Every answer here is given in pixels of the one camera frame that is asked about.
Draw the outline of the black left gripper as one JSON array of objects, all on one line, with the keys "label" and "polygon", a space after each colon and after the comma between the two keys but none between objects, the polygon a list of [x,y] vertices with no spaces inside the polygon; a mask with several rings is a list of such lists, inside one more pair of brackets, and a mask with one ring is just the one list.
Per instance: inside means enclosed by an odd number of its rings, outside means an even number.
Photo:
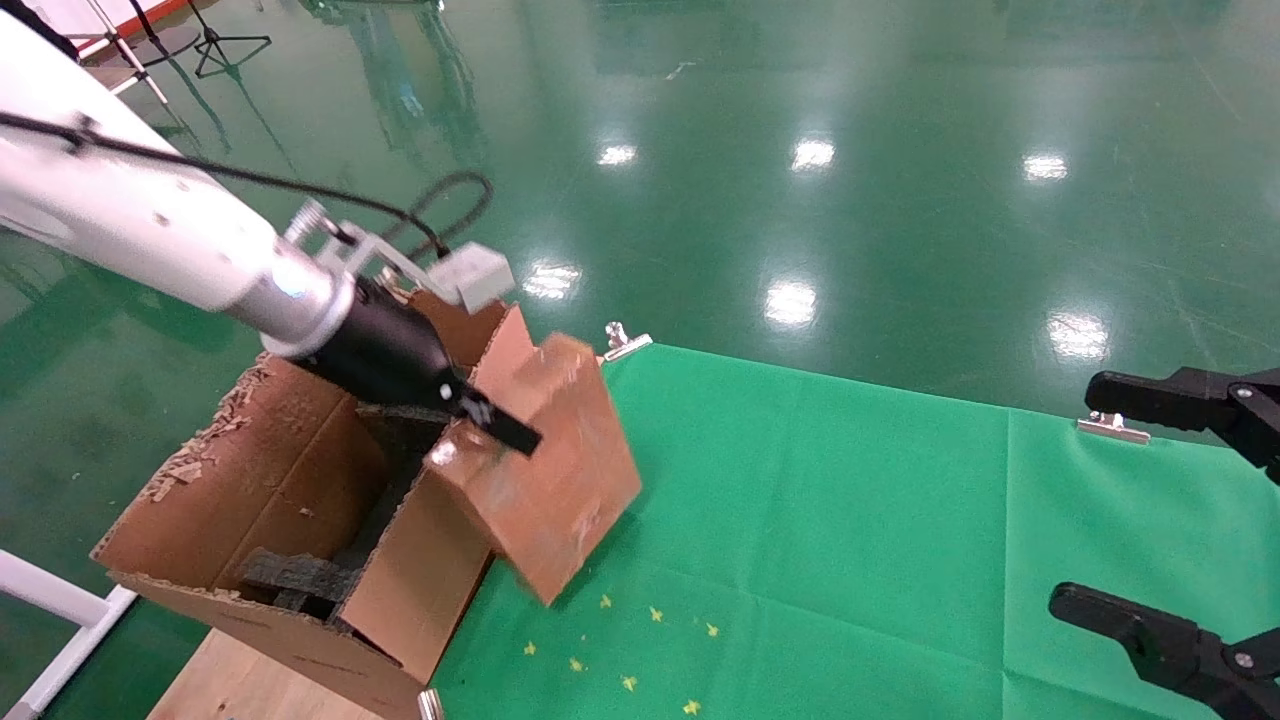
[{"label": "black left gripper", "polygon": [[456,414],[526,457],[543,439],[480,391],[467,389],[434,324],[366,278],[356,281],[335,333],[294,364],[361,402]]}]

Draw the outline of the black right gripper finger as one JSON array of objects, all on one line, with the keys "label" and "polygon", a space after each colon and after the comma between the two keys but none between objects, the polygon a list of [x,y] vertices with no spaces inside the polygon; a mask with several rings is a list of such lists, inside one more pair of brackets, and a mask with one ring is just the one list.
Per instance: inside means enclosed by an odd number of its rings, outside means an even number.
[{"label": "black right gripper finger", "polygon": [[1279,717],[1279,629],[1235,643],[1199,624],[1076,583],[1057,584],[1050,614],[1119,643],[1143,682],[1221,719]]},{"label": "black right gripper finger", "polygon": [[1164,379],[1094,374],[1085,406],[1134,421],[1210,432],[1279,482],[1279,369],[1231,375],[1180,368]]}]

